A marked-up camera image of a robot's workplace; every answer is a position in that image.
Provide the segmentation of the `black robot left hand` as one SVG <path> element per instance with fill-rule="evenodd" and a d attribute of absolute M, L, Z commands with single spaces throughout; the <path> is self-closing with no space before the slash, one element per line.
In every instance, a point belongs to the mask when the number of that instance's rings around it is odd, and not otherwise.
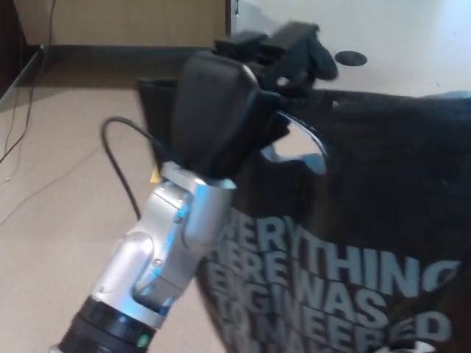
<path fill-rule="evenodd" d="M 193 55 L 177 85 L 171 150 L 180 165 L 213 179 L 235 175 L 282 133 L 277 111 L 338 69 L 319 26 L 289 21 L 274 33 L 245 30 Z"/>

